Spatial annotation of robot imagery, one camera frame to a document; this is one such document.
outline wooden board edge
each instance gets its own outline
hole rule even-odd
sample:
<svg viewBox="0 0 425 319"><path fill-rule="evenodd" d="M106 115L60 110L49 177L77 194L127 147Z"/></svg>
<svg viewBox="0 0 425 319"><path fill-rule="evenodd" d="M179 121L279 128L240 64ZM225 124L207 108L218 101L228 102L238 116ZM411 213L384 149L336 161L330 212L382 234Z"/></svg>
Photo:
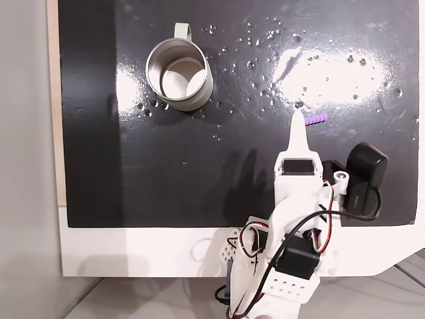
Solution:
<svg viewBox="0 0 425 319"><path fill-rule="evenodd" d="M58 0L46 0L48 63L50 72L50 103L52 107L52 127L54 146L54 166L56 173L56 196L59 207L66 206L64 141L62 130L62 88L60 82L60 49Z"/></svg>

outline water droplet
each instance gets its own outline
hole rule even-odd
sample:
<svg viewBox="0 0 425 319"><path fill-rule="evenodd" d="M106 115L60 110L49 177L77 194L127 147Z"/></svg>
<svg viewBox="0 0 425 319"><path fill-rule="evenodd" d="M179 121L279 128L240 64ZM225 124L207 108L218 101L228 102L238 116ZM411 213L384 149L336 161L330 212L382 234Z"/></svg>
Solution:
<svg viewBox="0 0 425 319"><path fill-rule="evenodd" d="M247 66L248 68L252 69L252 70L254 70L254 69L255 69L255 63L254 63L254 62L252 62L252 61L249 61L249 62L246 64L246 66Z"/></svg>
<svg viewBox="0 0 425 319"><path fill-rule="evenodd" d="M397 96L397 98L401 98L403 95L403 91L400 88L395 88L394 95Z"/></svg>
<svg viewBox="0 0 425 319"><path fill-rule="evenodd" d="M302 108L304 106L304 102L303 101L298 101L295 103L295 107L296 108Z"/></svg>

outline black surface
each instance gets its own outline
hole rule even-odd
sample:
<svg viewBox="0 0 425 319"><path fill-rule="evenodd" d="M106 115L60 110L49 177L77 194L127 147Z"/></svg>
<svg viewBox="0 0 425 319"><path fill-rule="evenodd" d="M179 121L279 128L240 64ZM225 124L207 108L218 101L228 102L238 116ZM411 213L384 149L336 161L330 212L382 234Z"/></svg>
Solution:
<svg viewBox="0 0 425 319"><path fill-rule="evenodd" d="M359 142L388 155L372 225L414 222L417 1L60 0L59 15L70 227L266 218L295 105L329 115L307 128L322 160L345 163ZM190 23L214 78L211 101L189 114L161 104L145 80L150 50L175 22ZM273 85L282 53L297 47Z"/></svg>

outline cable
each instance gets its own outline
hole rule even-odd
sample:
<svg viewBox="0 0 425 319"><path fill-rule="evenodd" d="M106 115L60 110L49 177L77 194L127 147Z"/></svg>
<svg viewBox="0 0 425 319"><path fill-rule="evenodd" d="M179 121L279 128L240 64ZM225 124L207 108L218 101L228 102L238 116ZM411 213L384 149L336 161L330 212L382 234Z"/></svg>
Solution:
<svg viewBox="0 0 425 319"><path fill-rule="evenodd" d="M217 289L214 293L214 297L215 299L221 303L221 304L225 304L225 305L229 305L230 304L230 299L225 299L225 298L221 298L218 296L218 294L220 293L221 290L224 290L226 288L226 285L222 285L219 289Z"/></svg>
<svg viewBox="0 0 425 319"><path fill-rule="evenodd" d="M332 187L332 185L330 184L330 182L328 180L324 181L329 187L330 187L330 192L329 192L329 208L328 211L332 210L332 204L333 204L333 198L335 195L335 191ZM322 254L325 252L329 242L331 241L331 236L332 236L332 215L329 215L329 217L327 218L327 236L326 236L326 240L323 242L323 244L319 246L319 240L317 238L317 235L313 232L312 233L313 236L313 248L315 250L315 252Z"/></svg>
<svg viewBox="0 0 425 319"><path fill-rule="evenodd" d="M380 211L381 211L381 206L382 206L382 199L381 199L381 193L379 191L379 189L374 188L375 192L377 193L377 197L378 197L378 206L377 209L375 211L375 213L373 214L372 217L361 217L361 216L356 216L356 215L352 215L349 213L345 213L342 211L316 211L315 213L312 213L310 215L308 215L307 217L305 217L304 219L302 219L291 231L290 233L285 237L285 239L282 241L282 243L280 244L280 247L278 248L278 250L276 251L276 253L274 254L273 258L270 260L270 262L268 263L268 266L266 268L266 271L264 272L264 275L260 281L260 284L258 286L258 289L253 297L253 299L251 300L251 302L249 303L248 307L246 308L246 310L242 313L242 314L237 314L236 317L233 316L230 319L241 319L243 317L246 317L248 315L248 313L251 311L252 307L254 307L255 303L258 300L258 297L261 295L261 291L264 287L264 284L266 283L267 277L270 273L270 271L272 270L272 268L274 267L274 265L276 264L276 262L278 261L278 258L280 256L280 254L282 253L282 251L285 248L286 243L297 233L297 231L303 227L303 225L305 223L307 223L310 219L320 216L322 214L324 215L338 215L338 216L346 216L346 217L350 217L352 219L356 219L358 221L374 221Z"/></svg>
<svg viewBox="0 0 425 319"><path fill-rule="evenodd" d="M413 276L412 274L410 274L407 270L405 270L403 267L399 266L398 264L395 264L394 267L396 267L399 271L401 271L403 274L405 274L407 277L409 277L410 279L412 279L416 284L418 284L419 286L421 286L422 288L425 288L425 284L420 281L419 279L417 279L415 276Z"/></svg>
<svg viewBox="0 0 425 319"><path fill-rule="evenodd" d="M235 249L236 249L235 244L234 244L234 243L232 243L231 241L235 241L235 240L237 240L237 239L238 239L238 237L229 237L229 238L227 238L227 243L228 243L230 246L232 246L233 248L235 248Z"/></svg>
<svg viewBox="0 0 425 319"><path fill-rule="evenodd" d="M257 242L258 242L258 250L256 251L256 252L254 252L254 254L253 255L251 255L246 249L245 249L245 247L244 247L244 242L243 242L243 234L244 234L244 231L247 229L247 228L250 228L250 229L252 229L254 232L255 232L255 234L256 234L256 238L257 238ZM259 221L252 221L252 222L250 222L250 223L248 223L248 224L246 224L245 225L245 227L240 231L240 233L239 233L239 236L238 236L238 244L239 244L239 247L240 247L240 250L243 252L243 254L246 256L246 257L248 257L248 258L254 258L256 255L257 255L257 253L258 253L258 251L260 250L260 234L258 233L258 230L256 229L256 227L262 227L262 228L264 228L264 229L266 229L266 230L268 230L268 225L267 224L265 224L265 223L261 223L261 222L259 222Z"/></svg>

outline mug rim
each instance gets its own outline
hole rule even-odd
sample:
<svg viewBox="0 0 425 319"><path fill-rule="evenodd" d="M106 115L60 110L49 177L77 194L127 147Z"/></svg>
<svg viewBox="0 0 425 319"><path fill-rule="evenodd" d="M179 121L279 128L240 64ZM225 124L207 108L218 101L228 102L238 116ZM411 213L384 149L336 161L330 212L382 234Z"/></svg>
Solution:
<svg viewBox="0 0 425 319"><path fill-rule="evenodd" d="M153 87L153 85L152 85L152 82L151 82L151 79L150 79L150 76L149 76L149 62L150 62L150 60L151 60L151 57L152 57L152 55L153 55L153 53L160 47L160 46L162 46L162 45L164 45L165 43L168 43L168 42L171 42L171 41L176 41L176 40L178 40L178 41L185 41L185 42L187 42L187 43L189 43L190 45L193 45L198 51L199 51L199 53L201 54L201 56L202 56L202 58L203 58L203 61L204 61L204 68L205 68L205 74L204 74L204 78L203 78L203 81L202 81L202 84L197 88L197 90L196 91L194 91L191 95L189 95L189 96L186 96L186 97L184 97L184 98L169 98L169 97L167 97L167 96L165 96L164 94L162 94L161 92L158 92L154 87ZM207 65L208 65L208 62L207 62L207 58L206 58L206 56L205 56L205 54L202 52L202 50L195 44L195 43L193 43L192 41L189 41L189 40L187 40L187 39L183 39L183 38L170 38L170 39L166 39L166 40L164 40L164 41L162 41L162 42L160 42L160 43L158 43L153 49L152 49L152 51L150 52L150 54L149 54L149 56L148 56L148 58L147 58L147 60L146 60L146 68L145 68L145 73L146 73L146 79L147 79L147 82L148 82L148 84L150 85L150 87L153 89L153 91L160 97L160 98L163 98L163 99L166 99L166 100L168 100L168 101L172 101L172 102L182 102L182 101L185 101L185 100L188 100L188 99L190 99L190 98L192 98L192 97L194 97L196 94L198 94L199 93L199 91L201 91L202 90L202 88L203 88L203 86L205 85L205 82L207 81L207 76L208 76L208 67L207 67Z"/></svg>

